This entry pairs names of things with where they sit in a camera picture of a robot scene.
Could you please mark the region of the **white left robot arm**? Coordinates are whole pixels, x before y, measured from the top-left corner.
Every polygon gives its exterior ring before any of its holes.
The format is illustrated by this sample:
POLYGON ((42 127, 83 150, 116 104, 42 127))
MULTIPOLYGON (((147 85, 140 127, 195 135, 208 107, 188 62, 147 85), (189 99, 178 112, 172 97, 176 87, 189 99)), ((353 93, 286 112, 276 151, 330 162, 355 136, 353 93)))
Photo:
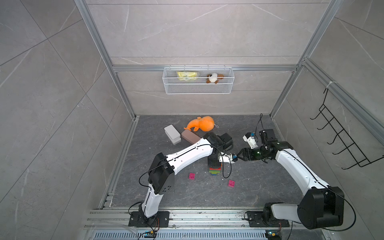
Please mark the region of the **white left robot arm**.
POLYGON ((170 212, 159 211, 164 194, 175 185, 175 176, 185 167, 194 162, 208 158, 213 163, 222 164, 225 161, 233 163, 232 155, 226 152, 233 148, 232 137, 225 133, 221 136, 209 132, 197 143, 174 154, 155 156, 150 169, 143 174, 148 175, 148 189, 143 202, 138 202, 139 210, 129 212, 129 226, 136 228, 167 228, 169 226, 170 212))

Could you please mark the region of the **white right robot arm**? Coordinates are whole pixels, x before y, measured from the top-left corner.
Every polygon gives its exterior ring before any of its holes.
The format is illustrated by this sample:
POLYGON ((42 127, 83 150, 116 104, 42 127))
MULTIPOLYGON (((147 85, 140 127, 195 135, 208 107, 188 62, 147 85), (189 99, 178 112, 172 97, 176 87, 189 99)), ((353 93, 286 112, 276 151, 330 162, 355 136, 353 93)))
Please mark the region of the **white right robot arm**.
POLYGON ((261 142, 257 143, 254 133, 246 133, 243 140, 249 147, 238 153, 243 161, 265 162, 275 160, 291 175, 303 193, 301 202, 295 204, 267 203, 262 220, 271 226, 277 221, 291 221, 307 229, 338 227, 344 221, 344 192, 332 187, 316 175, 294 148, 286 141, 277 140, 272 129, 259 132, 261 142))

